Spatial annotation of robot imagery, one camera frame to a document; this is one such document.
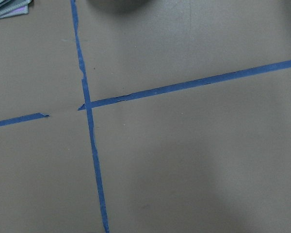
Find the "grey folded cloths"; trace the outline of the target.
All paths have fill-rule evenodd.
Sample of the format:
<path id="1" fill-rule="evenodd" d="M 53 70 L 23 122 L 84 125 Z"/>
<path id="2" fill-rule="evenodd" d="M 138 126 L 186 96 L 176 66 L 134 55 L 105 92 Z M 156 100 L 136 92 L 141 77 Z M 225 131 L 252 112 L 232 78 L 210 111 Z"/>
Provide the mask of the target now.
<path id="1" fill-rule="evenodd" d="M 0 0 L 0 19 L 25 15 L 31 0 Z"/>

